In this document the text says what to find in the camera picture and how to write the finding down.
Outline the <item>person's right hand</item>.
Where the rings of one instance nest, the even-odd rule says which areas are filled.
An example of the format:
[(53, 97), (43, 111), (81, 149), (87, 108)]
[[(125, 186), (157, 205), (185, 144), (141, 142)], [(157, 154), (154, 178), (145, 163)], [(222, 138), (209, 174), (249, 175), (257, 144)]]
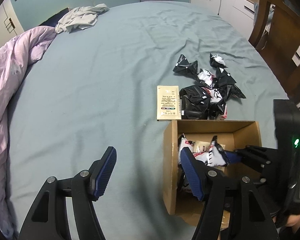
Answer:
[(287, 226), (292, 228), (294, 233), (300, 228), (300, 215), (291, 215), (287, 220)]

